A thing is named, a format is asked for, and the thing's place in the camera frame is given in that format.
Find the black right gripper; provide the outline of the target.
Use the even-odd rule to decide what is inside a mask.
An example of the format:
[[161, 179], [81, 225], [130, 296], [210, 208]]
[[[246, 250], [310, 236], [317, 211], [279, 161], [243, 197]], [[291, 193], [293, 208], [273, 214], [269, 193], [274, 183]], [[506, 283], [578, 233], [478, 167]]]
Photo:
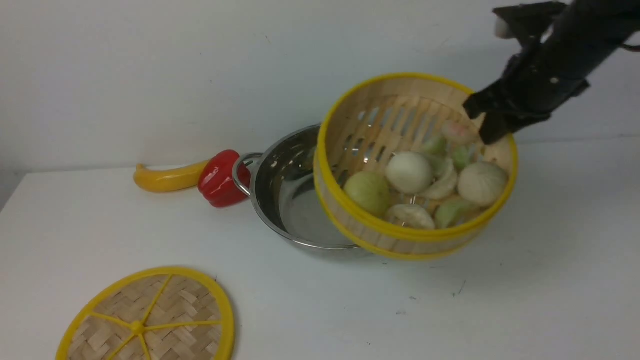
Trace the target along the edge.
[[478, 130], [484, 145], [549, 120], [560, 106], [590, 88], [586, 79], [554, 74], [539, 60], [542, 47], [539, 42], [522, 47], [498, 82], [471, 94], [462, 104], [469, 119], [484, 117]]

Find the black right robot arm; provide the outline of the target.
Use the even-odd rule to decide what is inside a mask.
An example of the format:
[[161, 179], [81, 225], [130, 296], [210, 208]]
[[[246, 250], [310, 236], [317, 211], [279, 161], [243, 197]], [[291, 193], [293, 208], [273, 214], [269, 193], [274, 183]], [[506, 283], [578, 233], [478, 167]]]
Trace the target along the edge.
[[495, 34], [516, 39], [519, 53], [502, 75], [463, 103], [469, 119], [484, 117], [478, 134], [492, 145], [548, 121], [590, 84], [588, 76], [639, 31], [637, 0], [547, 1], [495, 7]]

